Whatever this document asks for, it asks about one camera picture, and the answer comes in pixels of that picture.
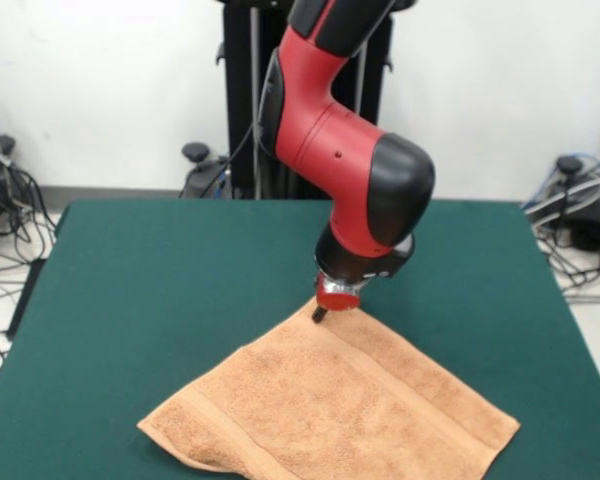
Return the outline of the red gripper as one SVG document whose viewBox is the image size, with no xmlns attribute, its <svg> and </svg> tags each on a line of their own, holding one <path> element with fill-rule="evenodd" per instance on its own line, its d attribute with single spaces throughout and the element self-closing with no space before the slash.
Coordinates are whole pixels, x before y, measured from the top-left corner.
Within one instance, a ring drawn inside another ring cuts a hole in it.
<svg viewBox="0 0 600 480">
<path fill-rule="evenodd" d="M 319 274 L 316 279 L 317 307 L 311 318 L 314 323 L 320 323 L 328 311 L 346 311 L 358 308 L 360 305 L 361 284 L 348 284 Z"/>
</svg>

